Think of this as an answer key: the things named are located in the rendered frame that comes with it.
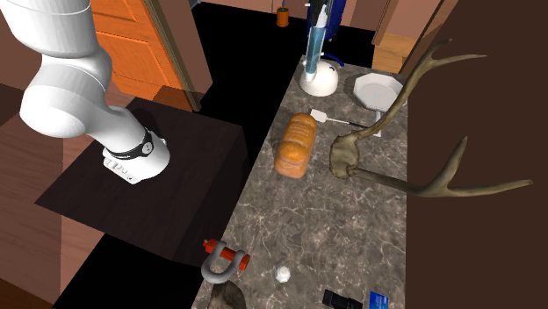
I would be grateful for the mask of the orange pot with plant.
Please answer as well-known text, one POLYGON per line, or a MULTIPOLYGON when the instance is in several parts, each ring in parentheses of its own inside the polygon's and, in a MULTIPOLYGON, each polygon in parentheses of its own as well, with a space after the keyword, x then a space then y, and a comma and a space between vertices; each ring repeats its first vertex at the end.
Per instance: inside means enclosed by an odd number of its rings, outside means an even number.
POLYGON ((289 24, 289 9, 285 6, 285 0, 282 0, 281 5, 277 8, 277 26, 286 27, 289 24))

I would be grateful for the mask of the brown deer antlers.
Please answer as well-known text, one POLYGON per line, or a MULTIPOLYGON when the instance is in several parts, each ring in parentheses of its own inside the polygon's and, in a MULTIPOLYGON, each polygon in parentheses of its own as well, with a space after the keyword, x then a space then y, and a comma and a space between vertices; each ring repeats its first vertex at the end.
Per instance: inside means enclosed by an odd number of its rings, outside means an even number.
POLYGON ((476 196, 493 195, 532 185, 531 180, 517 180, 508 183, 499 183, 488 186, 458 187, 450 188, 449 183, 458 171, 463 154, 465 152, 468 138, 463 137, 451 152, 447 162, 438 174, 424 185, 418 185, 404 181, 392 176, 382 175, 370 170, 359 167, 360 151, 357 143, 375 133, 378 133, 394 118, 396 113, 407 101, 421 77, 433 68, 438 68, 457 61, 478 59, 477 54, 462 54, 435 59, 433 53, 440 47, 451 43, 446 39, 436 43, 424 52, 423 56, 413 68, 411 74, 403 85, 402 91, 396 97, 394 103, 387 112, 376 122, 365 129, 353 130, 346 135, 339 135, 330 146, 329 152, 329 170, 333 176, 341 179, 350 177, 360 177, 373 183, 382 184, 396 190, 404 191, 408 194, 422 198, 467 198, 476 196))

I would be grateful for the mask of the dark grey rock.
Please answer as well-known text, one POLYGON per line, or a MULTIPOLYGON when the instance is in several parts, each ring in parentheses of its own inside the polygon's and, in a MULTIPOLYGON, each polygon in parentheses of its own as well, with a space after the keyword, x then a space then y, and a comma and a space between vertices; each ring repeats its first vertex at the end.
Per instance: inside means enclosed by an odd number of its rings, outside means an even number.
POLYGON ((207 309, 247 309, 242 290, 232 281, 215 284, 207 309))

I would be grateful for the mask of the brown bread loaf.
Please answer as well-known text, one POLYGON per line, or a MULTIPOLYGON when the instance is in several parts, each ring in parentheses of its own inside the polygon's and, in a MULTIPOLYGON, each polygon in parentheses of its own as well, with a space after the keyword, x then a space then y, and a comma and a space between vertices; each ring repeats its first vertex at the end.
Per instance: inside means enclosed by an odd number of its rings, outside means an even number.
POLYGON ((316 120, 309 114, 294 114, 285 129, 274 161, 282 176, 301 178, 312 156, 316 138, 316 120))

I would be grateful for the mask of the dark robot stand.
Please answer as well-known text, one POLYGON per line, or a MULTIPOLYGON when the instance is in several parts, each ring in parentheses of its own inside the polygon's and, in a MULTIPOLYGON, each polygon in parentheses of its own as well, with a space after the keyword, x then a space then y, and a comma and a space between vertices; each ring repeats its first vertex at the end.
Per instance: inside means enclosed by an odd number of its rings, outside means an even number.
POLYGON ((221 239, 250 172, 243 129, 135 98, 128 109, 159 130, 170 159, 130 184, 99 161, 92 142, 36 205, 171 261, 200 266, 205 239, 221 239))

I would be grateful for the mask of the orange wooden door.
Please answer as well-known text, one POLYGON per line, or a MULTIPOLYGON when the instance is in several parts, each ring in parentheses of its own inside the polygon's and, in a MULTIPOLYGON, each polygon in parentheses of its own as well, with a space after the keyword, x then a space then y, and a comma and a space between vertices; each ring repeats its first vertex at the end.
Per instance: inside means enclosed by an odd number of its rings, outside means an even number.
POLYGON ((201 109, 160 0, 90 0, 90 7, 121 92, 186 111, 201 109))

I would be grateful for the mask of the white octagonal plate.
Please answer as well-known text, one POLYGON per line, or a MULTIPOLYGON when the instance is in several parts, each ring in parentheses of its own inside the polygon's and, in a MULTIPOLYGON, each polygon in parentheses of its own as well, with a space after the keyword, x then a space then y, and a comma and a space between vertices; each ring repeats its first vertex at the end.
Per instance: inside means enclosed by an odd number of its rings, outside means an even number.
POLYGON ((353 94, 368 110, 387 112, 403 89, 403 84, 390 75, 369 73, 358 77, 353 94))

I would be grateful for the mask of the blue box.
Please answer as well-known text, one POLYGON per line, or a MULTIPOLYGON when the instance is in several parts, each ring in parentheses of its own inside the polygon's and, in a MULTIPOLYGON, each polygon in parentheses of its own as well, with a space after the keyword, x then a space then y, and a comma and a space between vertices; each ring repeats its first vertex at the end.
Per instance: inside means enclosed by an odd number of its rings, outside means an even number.
POLYGON ((368 309, 389 309, 389 298, 375 291, 371 291, 368 309))

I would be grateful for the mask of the black cylinder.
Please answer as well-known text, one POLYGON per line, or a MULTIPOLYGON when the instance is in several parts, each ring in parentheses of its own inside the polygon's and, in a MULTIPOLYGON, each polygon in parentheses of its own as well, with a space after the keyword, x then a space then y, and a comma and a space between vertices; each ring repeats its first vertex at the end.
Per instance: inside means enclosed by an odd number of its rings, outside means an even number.
POLYGON ((363 304, 353 298, 343 297, 333 291, 325 290, 322 304, 331 309, 363 309, 363 304))

